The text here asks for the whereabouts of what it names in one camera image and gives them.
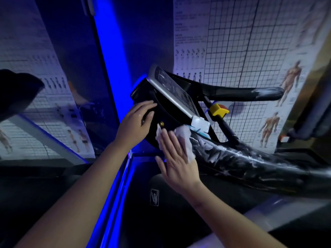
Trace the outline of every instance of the anatomy poster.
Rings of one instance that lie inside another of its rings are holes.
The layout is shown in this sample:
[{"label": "anatomy poster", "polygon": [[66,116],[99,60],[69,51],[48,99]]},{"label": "anatomy poster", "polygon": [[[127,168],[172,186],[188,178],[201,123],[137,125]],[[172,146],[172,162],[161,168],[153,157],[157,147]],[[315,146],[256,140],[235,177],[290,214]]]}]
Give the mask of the anatomy poster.
[{"label": "anatomy poster", "polygon": [[273,153],[330,31],[330,7],[331,0],[174,0],[173,73],[215,86],[282,87],[278,101],[226,102],[224,119],[240,140]]},{"label": "anatomy poster", "polygon": [[[34,0],[0,0],[0,69],[35,75],[45,89],[23,113],[83,158],[94,151],[67,78]],[[1,159],[60,158],[8,120],[0,123]]]}]

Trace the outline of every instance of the forearm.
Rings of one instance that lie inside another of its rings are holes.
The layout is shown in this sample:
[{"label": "forearm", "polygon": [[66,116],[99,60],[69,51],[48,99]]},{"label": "forearm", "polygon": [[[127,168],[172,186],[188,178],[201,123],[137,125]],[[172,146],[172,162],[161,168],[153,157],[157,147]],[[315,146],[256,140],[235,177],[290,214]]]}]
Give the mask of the forearm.
[{"label": "forearm", "polygon": [[222,202],[202,183],[184,197],[226,248],[284,247],[267,232]]},{"label": "forearm", "polygon": [[126,154],[111,143],[16,247],[86,247]]}]

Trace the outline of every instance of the right hand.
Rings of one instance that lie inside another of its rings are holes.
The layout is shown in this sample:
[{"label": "right hand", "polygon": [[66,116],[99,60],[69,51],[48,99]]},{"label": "right hand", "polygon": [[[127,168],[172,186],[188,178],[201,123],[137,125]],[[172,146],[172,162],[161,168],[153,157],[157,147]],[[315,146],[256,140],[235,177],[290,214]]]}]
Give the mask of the right hand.
[{"label": "right hand", "polygon": [[166,183],[181,195],[191,193],[201,184],[198,164],[195,159],[188,162],[185,151],[174,132],[162,129],[161,147],[167,159],[167,169],[159,156],[155,157]]}]

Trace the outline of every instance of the left hand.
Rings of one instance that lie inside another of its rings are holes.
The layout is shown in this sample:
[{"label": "left hand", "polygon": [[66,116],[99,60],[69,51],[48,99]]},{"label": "left hand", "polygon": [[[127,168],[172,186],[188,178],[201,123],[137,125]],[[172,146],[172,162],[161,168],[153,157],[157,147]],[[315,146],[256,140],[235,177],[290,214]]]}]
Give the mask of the left hand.
[{"label": "left hand", "polygon": [[154,108],[156,105],[157,104],[153,103],[152,100],[135,104],[123,118],[118,127],[114,141],[116,145],[129,151],[139,144],[149,132],[154,111],[148,113],[143,125],[141,124],[141,120],[147,110]]}]

